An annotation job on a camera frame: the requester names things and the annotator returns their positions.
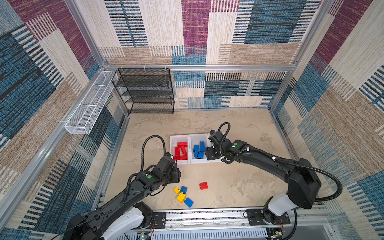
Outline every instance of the black wire mesh shelf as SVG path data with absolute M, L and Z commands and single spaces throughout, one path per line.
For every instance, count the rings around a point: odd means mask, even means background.
M 173 113 L 175 98 L 168 68 L 119 68 L 112 81 L 128 113 Z

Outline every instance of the yellow block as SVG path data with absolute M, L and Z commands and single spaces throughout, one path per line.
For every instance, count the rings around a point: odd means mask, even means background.
M 185 198 L 185 194 L 184 194 L 184 193 L 180 193 L 179 196 L 177 197 L 177 200 L 178 200 L 180 203 L 183 203 L 184 198 Z
M 176 194 L 179 194 L 179 193 L 180 193 L 180 190 L 179 190 L 178 187 L 175 187 L 175 188 L 173 189 L 173 191 L 175 191 Z

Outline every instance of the red block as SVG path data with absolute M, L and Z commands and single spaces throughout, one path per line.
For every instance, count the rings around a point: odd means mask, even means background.
M 180 149 L 181 149 L 181 152 L 183 153 L 183 155 L 186 156 L 187 155 L 187 150 L 185 149 L 185 147 L 182 146 Z
M 207 184 L 207 182 L 202 182 L 202 183 L 199 184 L 199 186 L 200 186 L 200 189 L 201 189 L 201 190 L 203 190 L 203 189 L 208 189 L 208 184 Z
M 182 146 L 184 146 L 184 147 L 188 147 L 187 142 L 178 142 L 178 143 L 177 143 L 177 146 L 178 146 L 178 147 L 182 147 Z
M 180 156 L 180 148 L 175 147 L 175 156 Z

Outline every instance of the building block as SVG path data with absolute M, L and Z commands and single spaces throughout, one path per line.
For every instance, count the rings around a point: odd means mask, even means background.
M 181 186 L 180 192 L 187 194 L 187 189 L 188 189 L 187 187 Z
M 199 152 L 199 154 L 197 155 L 197 158 L 204 158 L 204 153 L 203 152 Z
M 179 190 L 178 187 L 175 187 L 175 188 L 173 189 L 173 191 L 175 191 L 176 194 L 179 194 L 179 193 L 180 193 L 180 190 Z
M 193 146 L 193 156 L 197 157 L 198 154 L 199 154 L 199 146 L 195 145 Z
M 181 193 L 178 195 L 177 200 L 178 200 L 180 203 L 183 203 L 184 198 L 185 198 L 185 194 L 181 192 Z
M 201 190 L 203 190 L 203 189 L 208 189 L 208 184 L 207 184 L 207 182 L 202 182 L 202 183 L 199 184 L 199 186 L 200 186 L 200 189 L 201 189 Z
M 205 142 L 200 142 L 199 152 L 205 152 Z
M 181 152 L 183 153 L 183 156 L 187 155 L 187 150 L 185 149 L 184 146 L 180 147 Z
M 190 208 L 190 207 L 192 207 L 193 201 L 190 200 L 189 197 L 187 197 L 185 199 L 184 203 Z
M 183 146 L 184 146 L 184 147 L 188 147 L 188 144 L 187 144 L 187 142 L 178 142 L 178 143 L 177 143 L 177 146 L 178 146 L 178 147 L 183 147 Z
M 180 156 L 180 148 L 175 147 L 175 156 Z

